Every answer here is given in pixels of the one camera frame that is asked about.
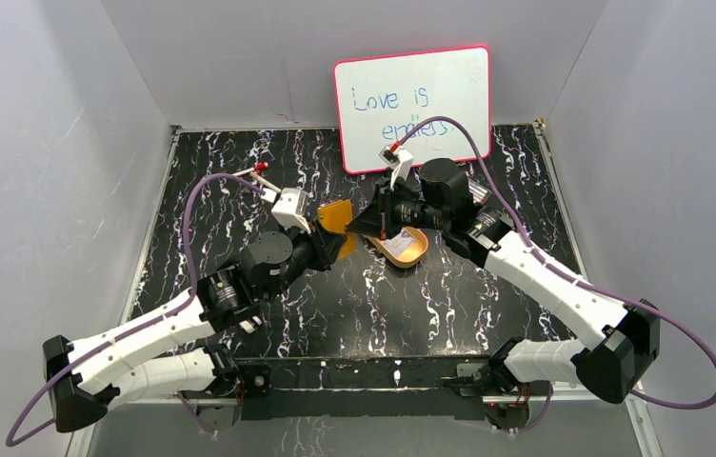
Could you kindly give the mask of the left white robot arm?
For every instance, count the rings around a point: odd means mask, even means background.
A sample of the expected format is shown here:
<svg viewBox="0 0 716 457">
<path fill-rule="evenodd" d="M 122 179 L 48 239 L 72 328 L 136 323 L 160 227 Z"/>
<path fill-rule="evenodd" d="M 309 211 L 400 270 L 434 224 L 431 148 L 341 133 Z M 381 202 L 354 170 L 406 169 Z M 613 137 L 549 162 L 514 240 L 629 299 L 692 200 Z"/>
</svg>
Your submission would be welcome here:
<svg viewBox="0 0 716 457">
<path fill-rule="evenodd" d="M 347 225 L 321 217 L 309 232 L 267 231 L 230 257 L 196 288 L 124 325 L 71 341 L 43 345 L 55 427 L 72 432 L 125 403 L 174 391 L 228 396 L 241 373 L 220 344 L 169 356 L 168 350 L 229 328 L 252 332 L 260 307 L 308 270 L 325 271 L 348 241 Z"/>
</svg>

